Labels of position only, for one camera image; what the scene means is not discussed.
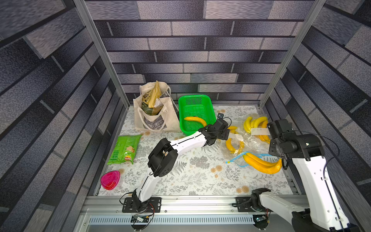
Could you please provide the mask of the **clear zip-top bag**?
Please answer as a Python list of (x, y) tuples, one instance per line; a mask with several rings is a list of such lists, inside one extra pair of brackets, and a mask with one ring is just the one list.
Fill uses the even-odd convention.
[(251, 128), (250, 133), (236, 126), (230, 126), (229, 130), (229, 138), (223, 151), (227, 158), (226, 164), (251, 166), (266, 174), (274, 174), (280, 170), (279, 159), (268, 154), (271, 139), (266, 127)]
[[(259, 115), (259, 114), (250, 114), (250, 115), (247, 116), (247, 118), (248, 118), (248, 117), (252, 117), (253, 119), (257, 119), (257, 118), (262, 117), (262, 116), (267, 117), (265, 114), (263, 114), (263, 115)], [(249, 133), (247, 133), (247, 134), (248, 134), (248, 135), (252, 135), (252, 136), (255, 136), (255, 135), (258, 135), (258, 134), (268, 135), (268, 137), (269, 137), (270, 140), (271, 140), (271, 136), (270, 136), (270, 133), (269, 133), (268, 128), (266, 128), (266, 129), (264, 129), (264, 128), (255, 128), (255, 129), (252, 129), (252, 134), (249, 134)]]

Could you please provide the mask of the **yellow banana bunch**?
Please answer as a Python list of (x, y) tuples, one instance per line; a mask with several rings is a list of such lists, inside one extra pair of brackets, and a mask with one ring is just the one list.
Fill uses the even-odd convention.
[(226, 148), (231, 154), (239, 155), (243, 152), (245, 146), (243, 136), (239, 134), (238, 127), (236, 126), (230, 126), (229, 130), (230, 134), (226, 141)]
[[(259, 117), (257, 119), (253, 119), (252, 117), (248, 117), (243, 123), (243, 128), (247, 133), (252, 134), (252, 129), (255, 129), (255, 128), (266, 129), (267, 124), (268, 124), (268, 118), (265, 117), (265, 116)], [(255, 135), (255, 136), (257, 138), (259, 138), (261, 141), (266, 142), (268, 144), (271, 141), (270, 138), (268, 137), (268, 135), (258, 134), (258, 135)]]

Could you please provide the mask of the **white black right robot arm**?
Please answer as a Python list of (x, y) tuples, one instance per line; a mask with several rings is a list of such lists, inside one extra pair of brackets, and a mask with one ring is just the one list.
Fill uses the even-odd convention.
[(313, 134), (296, 135), (293, 131), (270, 130), (270, 134), (269, 154), (281, 155), (296, 166), (309, 208), (297, 208), (262, 188), (253, 191), (251, 208), (275, 212), (296, 232), (358, 232), (359, 227), (349, 222), (336, 197), (319, 138)]

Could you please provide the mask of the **beige canvas tote bag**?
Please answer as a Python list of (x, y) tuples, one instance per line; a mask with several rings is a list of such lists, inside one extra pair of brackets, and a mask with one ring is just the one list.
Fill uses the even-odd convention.
[(171, 131), (180, 132), (179, 110), (176, 107), (171, 94), (169, 97), (160, 99), (164, 106), (158, 115), (150, 116), (142, 110), (142, 95), (133, 99), (134, 125), (138, 131)]

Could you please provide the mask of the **green chips bag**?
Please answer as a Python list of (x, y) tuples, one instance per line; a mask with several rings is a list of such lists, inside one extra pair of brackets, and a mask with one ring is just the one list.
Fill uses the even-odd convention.
[(131, 162), (131, 164), (134, 164), (137, 147), (141, 137), (140, 134), (119, 136), (107, 164), (121, 164), (124, 162)]

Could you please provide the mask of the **green plastic basket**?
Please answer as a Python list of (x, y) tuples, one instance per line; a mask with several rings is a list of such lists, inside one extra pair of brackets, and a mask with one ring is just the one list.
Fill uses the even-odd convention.
[(179, 103), (179, 121), (180, 129), (186, 135), (192, 135), (203, 125), (195, 121), (186, 121), (186, 117), (198, 117), (208, 124), (214, 124), (216, 121), (212, 101), (207, 95), (187, 95), (178, 100)]

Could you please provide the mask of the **snack packets in tote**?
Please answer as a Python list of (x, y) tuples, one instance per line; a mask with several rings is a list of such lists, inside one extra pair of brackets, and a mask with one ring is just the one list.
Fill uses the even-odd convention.
[(164, 106), (161, 98), (169, 97), (170, 87), (165, 82), (150, 82), (140, 87), (142, 110), (150, 116), (158, 115)]

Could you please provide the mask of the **right circuit board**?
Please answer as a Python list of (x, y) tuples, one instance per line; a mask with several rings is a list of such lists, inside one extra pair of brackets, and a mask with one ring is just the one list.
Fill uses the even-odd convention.
[(265, 231), (269, 225), (269, 219), (265, 215), (253, 215), (253, 222), (259, 231)]

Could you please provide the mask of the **left circuit board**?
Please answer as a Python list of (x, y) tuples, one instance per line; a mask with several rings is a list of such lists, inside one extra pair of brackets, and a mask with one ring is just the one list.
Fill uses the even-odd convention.
[(133, 215), (130, 220), (130, 225), (135, 232), (140, 232), (148, 227), (153, 220), (154, 215)]

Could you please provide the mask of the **pink plastic container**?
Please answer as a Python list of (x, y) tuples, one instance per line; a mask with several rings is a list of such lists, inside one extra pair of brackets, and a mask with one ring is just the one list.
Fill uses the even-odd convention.
[(104, 174), (100, 179), (101, 186), (106, 190), (113, 190), (118, 185), (120, 176), (121, 173), (119, 171), (111, 171)]

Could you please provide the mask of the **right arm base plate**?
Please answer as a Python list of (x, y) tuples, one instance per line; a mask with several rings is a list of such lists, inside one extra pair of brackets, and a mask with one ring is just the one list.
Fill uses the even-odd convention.
[(257, 199), (255, 197), (236, 197), (236, 202), (232, 203), (238, 212), (256, 212)]

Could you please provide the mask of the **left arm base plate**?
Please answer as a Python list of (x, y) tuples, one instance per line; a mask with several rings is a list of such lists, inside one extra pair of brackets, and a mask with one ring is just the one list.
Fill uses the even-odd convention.
[(145, 202), (137, 202), (132, 197), (125, 198), (122, 213), (159, 213), (161, 210), (162, 198), (151, 197)]

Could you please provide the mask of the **aluminium frame post right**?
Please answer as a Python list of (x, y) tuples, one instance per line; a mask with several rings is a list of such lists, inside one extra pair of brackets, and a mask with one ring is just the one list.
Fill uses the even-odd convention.
[(323, 8), (324, 4), (326, 3), (326, 0), (316, 0), (314, 1), (313, 6), (311, 7), (307, 17), (303, 21), (302, 26), (300, 27), (297, 35), (294, 38), (294, 41), (290, 45), (290, 48), (288, 49), (287, 53), (285, 54), (284, 58), (282, 59), (282, 62), (280, 63), (279, 67), (277, 68), (277, 71), (274, 74), (274, 77), (272, 78), (270, 84), (268, 85), (266, 91), (263, 94), (262, 99), (259, 103), (259, 109), (262, 110), (265, 106), (267, 100), (271, 96), (274, 88), (276, 87), (278, 81), (280, 78), (285, 75), (287, 66), (289, 65), (290, 61), (292, 60), (293, 56), (297, 52), (299, 46), (301, 45), (303, 39), (305, 38), (306, 34), (308, 33), (309, 29), (311, 28), (312, 24), (314, 23), (315, 19), (319, 15), (321, 9)]

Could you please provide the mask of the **aluminium frame post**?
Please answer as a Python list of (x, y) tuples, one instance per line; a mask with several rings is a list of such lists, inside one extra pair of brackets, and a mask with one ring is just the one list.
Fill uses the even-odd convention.
[(292, 60), (293, 56), (297, 52), (299, 46), (301, 45), (303, 39), (305, 38), (306, 34), (308, 33), (309, 29), (311, 28), (312, 24), (314, 23), (315, 19), (319, 15), (321, 9), (323, 8), (324, 4), (326, 3), (326, 0), (316, 0), (314, 1), (313, 6), (311, 7), (307, 17), (303, 21), (302, 26), (300, 27), (297, 35), (294, 38), (294, 41), (290, 45), (290, 48), (288, 49), (287, 53), (285, 54), (284, 58), (282, 59), (282, 62), (280, 63), (279, 67), (277, 68), (277, 71), (274, 74), (274, 77), (272, 78), (270, 84), (268, 85), (266, 91), (263, 94), (262, 99), (259, 103), (259, 109), (262, 110), (265, 106), (267, 100), (271, 96), (274, 88), (276, 87), (278, 81), (280, 78), (285, 75), (287, 66), (289, 65), (290, 61)]
[(81, 18), (82, 18), (82, 21), (84, 22), (89, 34), (90, 34), (90, 37), (92, 38), (94, 44), (95, 44), (95, 47), (110, 75), (110, 78), (112, 79), (117, 91), (118, 91), (118, 94), (119, 96), (121, 97), (123, 103), (124, 103), (124, 106), (126, 107), (126, 109), (128, 110), (129, 109), (129, 100), (122, 88), (122, 85), (120, 83), (120, 80), (117, 76), (117, 73), (114, 69), (114, 66), (109, 58), (109, 55), (108, 55), (108, 52), (103, 44), (103, 41), (99, 35), (99, 32), (96, 28), (96, 25), (91, 17), (91, 14), (86, 6), (86, 3), (85, 1), (82, 1), (82, 0), (74, 0), (73, 1), (76, 8), (77, 8), (77, 11), (79, 12)]

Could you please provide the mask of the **aluminium front rail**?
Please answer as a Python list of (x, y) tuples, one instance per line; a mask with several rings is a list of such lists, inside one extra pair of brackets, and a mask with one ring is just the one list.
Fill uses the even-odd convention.
[[(257, 232), (255, 212), (238, 212), (234, 195), (162, 196), (160, 211), (144, 223), (146, 232)], [(76, 232), (132, 232), (131, 213), (124, 213), (119, 196), (88, 197), (79, 215)]]

